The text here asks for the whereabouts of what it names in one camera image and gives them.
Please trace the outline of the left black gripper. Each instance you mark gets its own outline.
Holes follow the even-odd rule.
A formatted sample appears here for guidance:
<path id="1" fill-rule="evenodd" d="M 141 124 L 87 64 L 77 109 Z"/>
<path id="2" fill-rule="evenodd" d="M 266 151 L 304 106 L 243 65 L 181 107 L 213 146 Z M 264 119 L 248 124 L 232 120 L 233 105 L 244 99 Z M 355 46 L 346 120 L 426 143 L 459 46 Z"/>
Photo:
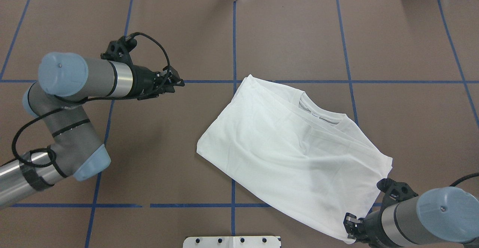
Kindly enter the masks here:
<path id="1" fill-rule="evenodd" d="M 165 93 L 174 93 L 175 87 L 184 87 L 185 82 L 172 66 L 161 72 L 153 72 L 144 66 L 133 66 L 133 86 L 131 97 L 138 100 L 157 98 Z"/>

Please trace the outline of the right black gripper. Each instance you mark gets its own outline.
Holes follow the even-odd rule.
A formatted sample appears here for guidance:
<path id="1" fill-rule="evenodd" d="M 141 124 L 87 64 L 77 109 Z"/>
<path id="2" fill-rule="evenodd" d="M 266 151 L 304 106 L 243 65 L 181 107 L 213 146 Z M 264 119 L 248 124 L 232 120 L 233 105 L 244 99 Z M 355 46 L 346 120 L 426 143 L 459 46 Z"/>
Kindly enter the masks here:
<path id="1" fill-rule="evenodd" d="M 344 217 L 344 228 L 348 237 L 354 237 L 355 243 L 364 243 L 369 246 L 380 246 L 380 217 L 378 214 L 368 214 L 358 219 L 351 213 Z"/>

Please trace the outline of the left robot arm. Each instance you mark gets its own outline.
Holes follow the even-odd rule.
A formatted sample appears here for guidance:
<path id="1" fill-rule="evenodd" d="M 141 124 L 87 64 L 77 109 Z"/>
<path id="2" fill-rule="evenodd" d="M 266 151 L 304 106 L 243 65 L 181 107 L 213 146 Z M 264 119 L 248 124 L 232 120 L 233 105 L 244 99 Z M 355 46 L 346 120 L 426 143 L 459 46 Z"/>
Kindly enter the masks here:
<path id="1" fill-rule="evenodd" d="M 100 59 L 75 53 L 46 54 L 39 65 L 38 81 L 22 98 L 34 119 L 17 131 L 11 144 L 14 158 L 1 166 L 1 208 L 69 177 L 84 181 L 108 168 L 111 158 L 84 104 L 157 98 L 184 85 L 170 63 L 153 72 L 134 65 L 128 53 L 103 53 Z M 45 123 L 53 143 L 19 154 L 21 133 L 39 121 Z"/>

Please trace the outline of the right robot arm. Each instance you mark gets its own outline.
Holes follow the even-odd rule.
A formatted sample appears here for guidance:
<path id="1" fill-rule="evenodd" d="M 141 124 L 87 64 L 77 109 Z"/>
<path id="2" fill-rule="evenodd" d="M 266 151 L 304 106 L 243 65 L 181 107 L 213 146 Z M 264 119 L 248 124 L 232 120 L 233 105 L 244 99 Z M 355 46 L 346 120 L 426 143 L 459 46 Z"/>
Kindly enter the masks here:
<path id="1" fill-rule="evenodd" d="M 438 243 L 478 247 L 478 198 L 457 187 L 432 189 L 400 201 L 390 195 L 379 211 L 345 215 L 348 238 L 372 248 L 416 248 Z"/>

